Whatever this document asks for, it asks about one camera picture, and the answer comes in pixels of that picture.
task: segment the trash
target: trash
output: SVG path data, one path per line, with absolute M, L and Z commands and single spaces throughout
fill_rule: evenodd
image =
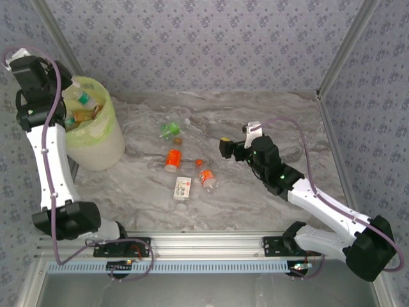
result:
M 169 141 L 174 136 L 177 136 L 180 132 L 178 123 L 171 122 L 165 125 L 160 126 L 160 137 L 164 138 L 166 141 Z
M 78 82 L 73 82 L 71 86 L 63 91 L 63 98 L 67 100 L 76 100 L 88 110 L 94 110 L 98 106 L 96 100 L 83 91 Z
M 197 176 L 199 177 L 200 183 L 208 192 L 212 192 L 219 187 L 215 175 L 205 166 L 203 160 L 196 160 L 196 168 L 198 170 Z
M 88 120 L 93 120 L 95 117 L 94 110 L 85 110 L 85 111 L 73 111 L 72 112 L 74 120 L 76 123 L 86 122 Z
M 77 128 L 78 126 L 79 126 L 79 123 L 76 123 L 75 122 L 75 118 L 74 117 L 66 117 L 65 118 L 65 121 L 64 121 L 64 124 L 65 124 L 65 130 L 68 132 L 68 131 L 71 131 L 71 130 L 73 130 L 73 129 L 75 129 L 75 128 Z
M 88 84 L 87 92 L 89 92 L 90 97 L 99 99 L 101 106 L 87 111 L 79 102 L 64 99 L 66 108 L 72 114 L 81 109 L 85 112 L 91 112 L 89 114 L 91 120 L 81 122 L 78 127 L 74 126 L 75 129 L 73 128 L 66 133 L 67 154 L 86 169 L 93 171 L 107 169 L 118 162 L 125 151 L 125 139 L 115 117 L 111 97 L 108 91 L 95 80 L 78 76 L 75 77 L 75 80 L 81 86 Z
M 176 173 L 178 168 L 180 168 L 182 143 L 183 141 L 181 138 L 173 139 L 165 164 L 165 170 L 170 173 Z
M 174 187 L 173 198 L 175 200 L 186 200 L 189 198 L 190 184 L 192 179 L 189 177 L 176 178 L 176 185 Z

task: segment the cap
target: cap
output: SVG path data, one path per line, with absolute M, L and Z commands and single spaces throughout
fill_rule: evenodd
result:
M 173 144 L 175 144 L 175 145 L 181 145 L 181 144 L 182 144 L 181 138 L 174 138 L 174 139 L 173 139 Z

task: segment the blue cable tray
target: blue cable tray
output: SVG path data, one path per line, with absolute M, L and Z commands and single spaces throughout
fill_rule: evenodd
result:
M 107 274 L 107 261 L 88 260 L 75 261 L 58 265 L 50 261 L 48 274 Z M 150 261 L 134 262 L 129 271 L 114 271 L 118 274 L 143 273 L 150 265 Z M 226 273 L 288 273 L 286 260 L 175 260 L 155 261 L 151 274 L 226 274 Z

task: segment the plastic bottle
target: plastic bottle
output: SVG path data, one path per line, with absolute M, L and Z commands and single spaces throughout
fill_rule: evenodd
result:
M 215 175 L 206 167 L 203 160 L 196 160 L 196 168 L 198 170 L 200 183 L 208 192 L 212 192 L 219 187 Z
M 105 103 L 105 89 L 98 83 L 92 83 L 84 79 L 83 77 L 79 77 L 77 75 L 73 76 L 71 81 L 73 82 L 74 86 L 81 88 L 82 90 L 86 91 L 90 94 L 96 102 L 103 105 Z
M 71 131 L 72 129 L 75 129 L 79 126 L 79 123 L 75 122 L 74 115 L 72 114 L 71 111 L 66 112 L 64 124 L 66 131 Z
M 160 126 L 160 137 L 164 138 L 166 141 L 169 141 L 174 136 L 177 136 L 179 132 L 180 128 L 176 122 L 171 122 Z
M 93 110 L 99 106 L 96 100 L 83 91 L 77 82 L 73 82 L 71 86 L 63 91 L 63 98 L 67 100 L 77 100 L 89 110 Z
M 178 168 L 180 168 L 180 161 L 181 161 L 181 147 L 182 147 L 182 139 L 181 138 L 174 138 L 171 149 L 167 154 L 165 170 L 170 173 L 176 173 Z

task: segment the black mounting bracket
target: black mounting bracket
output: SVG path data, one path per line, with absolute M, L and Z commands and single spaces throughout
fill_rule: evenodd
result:
M 265 257 L 288 257 L 288 256 L 321 256 L 317 252 L 308 252 L 302 249 L 291 251 L 284 245 L 283 237 L 264 237 L 263 249 Z
M 129 239 L 139 239 L 151 245 L 151 238 L 131 237 Z M 119 242 L 97 244 L 94 247 L 94 258 L 149 258 L 149 249 L 142 243 Z

